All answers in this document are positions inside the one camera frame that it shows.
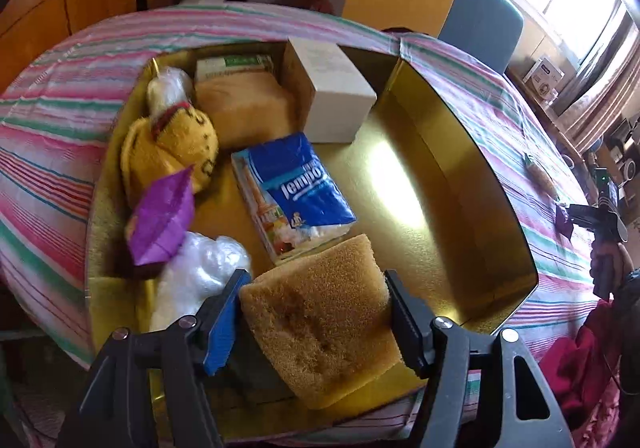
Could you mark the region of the person's right hand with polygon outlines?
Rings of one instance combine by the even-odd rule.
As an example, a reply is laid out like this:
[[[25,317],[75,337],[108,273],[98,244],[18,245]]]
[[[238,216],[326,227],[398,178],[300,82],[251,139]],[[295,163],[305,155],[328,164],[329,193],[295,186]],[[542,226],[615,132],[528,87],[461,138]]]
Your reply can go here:
[[[621,243],[598,239],[592,242],[590,255],[594,294],[601,300],[608,301],[634,271],[631,257]]]

